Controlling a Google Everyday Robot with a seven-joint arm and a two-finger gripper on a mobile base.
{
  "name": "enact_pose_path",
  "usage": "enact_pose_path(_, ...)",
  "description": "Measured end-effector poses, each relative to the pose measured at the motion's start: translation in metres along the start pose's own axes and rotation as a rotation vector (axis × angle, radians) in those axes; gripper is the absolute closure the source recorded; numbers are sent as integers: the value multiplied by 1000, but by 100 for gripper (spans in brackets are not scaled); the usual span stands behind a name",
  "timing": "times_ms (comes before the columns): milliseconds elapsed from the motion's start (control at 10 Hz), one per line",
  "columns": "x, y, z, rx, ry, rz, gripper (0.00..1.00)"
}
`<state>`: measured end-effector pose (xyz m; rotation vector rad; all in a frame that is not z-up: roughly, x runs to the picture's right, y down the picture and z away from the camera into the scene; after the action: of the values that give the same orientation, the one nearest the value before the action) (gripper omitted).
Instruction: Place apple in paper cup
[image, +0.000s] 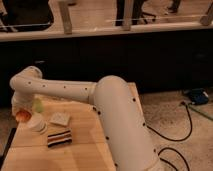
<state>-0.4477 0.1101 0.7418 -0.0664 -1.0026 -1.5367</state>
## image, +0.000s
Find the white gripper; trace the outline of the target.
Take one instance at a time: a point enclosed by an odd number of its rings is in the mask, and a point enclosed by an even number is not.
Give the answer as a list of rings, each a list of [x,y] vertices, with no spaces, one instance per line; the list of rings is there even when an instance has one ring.
[[[15,116],[21,109],[32,113],[33,100],[33,95],[15,93],[11,99],[12,115]]]

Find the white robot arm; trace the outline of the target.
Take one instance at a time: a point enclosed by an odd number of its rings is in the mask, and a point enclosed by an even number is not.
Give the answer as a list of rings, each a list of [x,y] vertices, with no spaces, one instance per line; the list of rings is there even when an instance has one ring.
[[[29,109],[36,94],[72,99],[95,107],[116,171],[164,171],[141,107],[128,83],[114,75],[97,82],[47,80],[35,66],[10,79],[12,109]]]

